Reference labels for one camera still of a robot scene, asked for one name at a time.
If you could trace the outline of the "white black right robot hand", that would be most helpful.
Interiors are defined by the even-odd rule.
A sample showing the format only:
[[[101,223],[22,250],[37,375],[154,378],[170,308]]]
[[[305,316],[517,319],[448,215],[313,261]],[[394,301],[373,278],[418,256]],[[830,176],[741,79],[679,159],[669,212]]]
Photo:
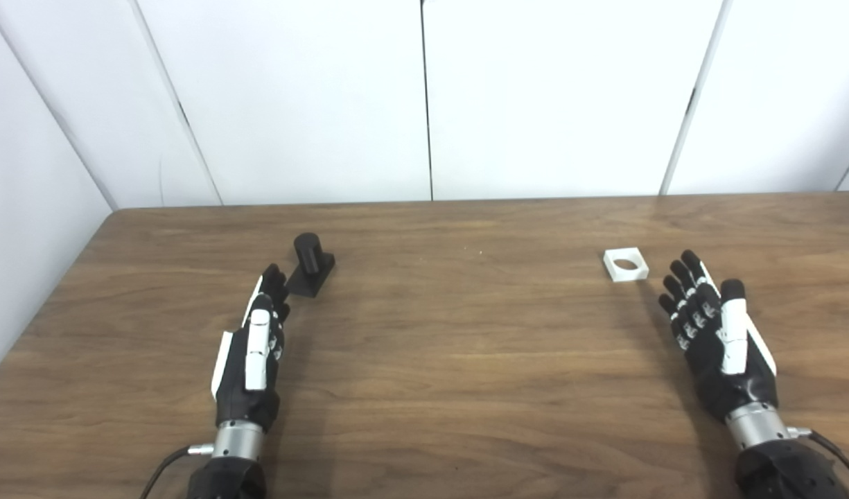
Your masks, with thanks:
[[[745,405],[778,408],[776,362],[749,315],[744,282],[713,281],[690,249],[672,261],[670,272],[658,303],[704,410],[723,421]]]

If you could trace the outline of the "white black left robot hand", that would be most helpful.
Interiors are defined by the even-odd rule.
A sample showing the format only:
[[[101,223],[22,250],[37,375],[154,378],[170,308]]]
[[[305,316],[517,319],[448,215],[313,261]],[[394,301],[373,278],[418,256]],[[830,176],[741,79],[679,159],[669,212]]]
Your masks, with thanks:
[[[269,432],[277,419],[287,297],[285,274],[269,265],[257,279],[238,329],[222,333],[211,380],[218,426],[250,422]]]

